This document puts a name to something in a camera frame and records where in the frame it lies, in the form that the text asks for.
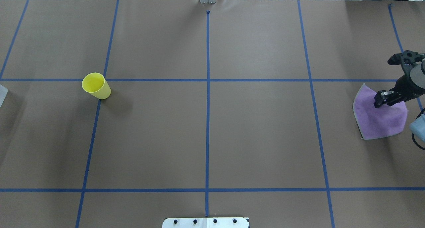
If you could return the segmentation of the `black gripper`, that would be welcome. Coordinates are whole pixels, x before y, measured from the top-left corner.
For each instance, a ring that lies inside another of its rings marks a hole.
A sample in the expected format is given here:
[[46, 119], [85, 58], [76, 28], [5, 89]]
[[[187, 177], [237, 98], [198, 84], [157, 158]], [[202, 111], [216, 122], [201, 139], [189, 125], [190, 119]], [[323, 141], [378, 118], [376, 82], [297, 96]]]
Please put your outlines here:
[[416, 98], [419, 98], [419, 88], [406, 75], [403, 75], [396, 81], [391, 90], [380, 90], [376, 93], [374, 107], [378, 109], [385, 104], [393, 106]]

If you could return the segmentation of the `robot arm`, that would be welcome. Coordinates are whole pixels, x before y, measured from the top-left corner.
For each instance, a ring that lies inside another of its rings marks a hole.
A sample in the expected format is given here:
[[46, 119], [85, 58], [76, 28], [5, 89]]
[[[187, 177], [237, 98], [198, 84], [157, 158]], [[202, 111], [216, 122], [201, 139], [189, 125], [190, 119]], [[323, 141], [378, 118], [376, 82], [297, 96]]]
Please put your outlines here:
[[369, 130], [372, 139], [400, 134], [408, 121], [406, 103], [424, 95], [424, 62], [401, 62], [404, 72], [389, 90], [379, 90], [374, 96]]

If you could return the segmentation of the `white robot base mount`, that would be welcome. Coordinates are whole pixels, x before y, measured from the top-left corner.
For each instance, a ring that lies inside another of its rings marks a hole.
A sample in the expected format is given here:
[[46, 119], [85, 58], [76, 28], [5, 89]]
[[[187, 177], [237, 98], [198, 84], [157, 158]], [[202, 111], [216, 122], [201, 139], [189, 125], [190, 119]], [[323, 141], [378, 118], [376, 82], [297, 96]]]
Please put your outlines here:
[[163, 228], [249, 228], [249, 218], [245, 217], [189, 217], [167, 218]]

